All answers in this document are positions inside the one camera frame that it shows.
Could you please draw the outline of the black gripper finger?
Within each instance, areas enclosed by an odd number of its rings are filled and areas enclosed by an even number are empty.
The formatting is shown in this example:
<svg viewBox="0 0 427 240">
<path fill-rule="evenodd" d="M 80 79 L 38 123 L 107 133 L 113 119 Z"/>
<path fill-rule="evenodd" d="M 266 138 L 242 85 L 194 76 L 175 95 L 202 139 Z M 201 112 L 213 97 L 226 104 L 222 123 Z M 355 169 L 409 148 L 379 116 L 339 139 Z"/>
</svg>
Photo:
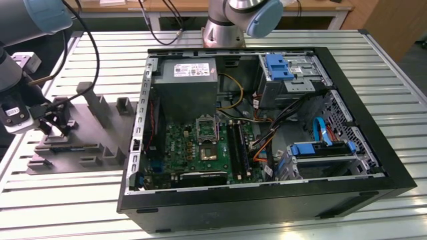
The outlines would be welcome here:
<svg viewBox="0 0 427 240">
<path fill-rule="evenodd" d="M 52 116 L 46 116 L 39 119 L 39 127 L 38 129 L 48 136 L 52 132 L 52 122 L 54 122 L 54 117 Z"/>
<path fill-rule="evenodd" d="M 56 128 L 60 130 L 64 137 L 67 137 L 74 129 L 75 121 L 71 120 L 70 109 L 60 109 L 56 112 Z"/>
</svg>

